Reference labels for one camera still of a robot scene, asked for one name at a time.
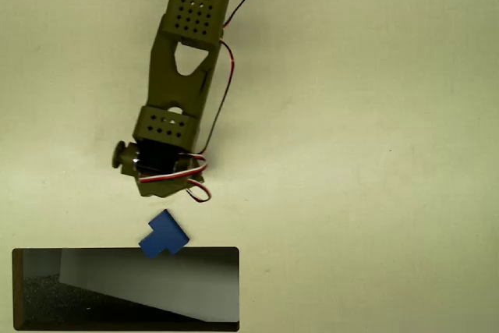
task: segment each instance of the mounting bracket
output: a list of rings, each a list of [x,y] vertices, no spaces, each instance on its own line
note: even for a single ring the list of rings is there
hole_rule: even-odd
[[[228,0],[169,0],[150,53],[149,94],[141,108],[133,138],[118,142],[114,168],[137,181],[140,195],[167,197],[203,182],[200,173],[168,181],[139,183],[139,175],[168,174],[196,166],[192,158],[204,105],[220,51]],[[188,76],[181,75],[175,50],[181,43],[208,52]],[[172,111],[180,108],[182,113]]]

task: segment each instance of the white surface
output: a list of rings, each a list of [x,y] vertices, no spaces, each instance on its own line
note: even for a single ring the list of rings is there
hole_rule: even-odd
[[[141,251],[63,250],[59,281],[210,322],[239,321],[237,257]]]
[[[202,206],[110,167],[166,4],[0,0],[3,331],[12,248],[136,246],[163,208],[239,248],[242,333],[497,331],[499,0],[248,1]]]

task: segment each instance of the blue block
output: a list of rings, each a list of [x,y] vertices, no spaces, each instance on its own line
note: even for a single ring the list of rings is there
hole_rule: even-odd
[[[140,241],[139,246],[150,259],[155,258],[165,249],[173,255],[189,242],[187,234],[167,210],[163,210],[153,218],[149,226],[153,232]]]

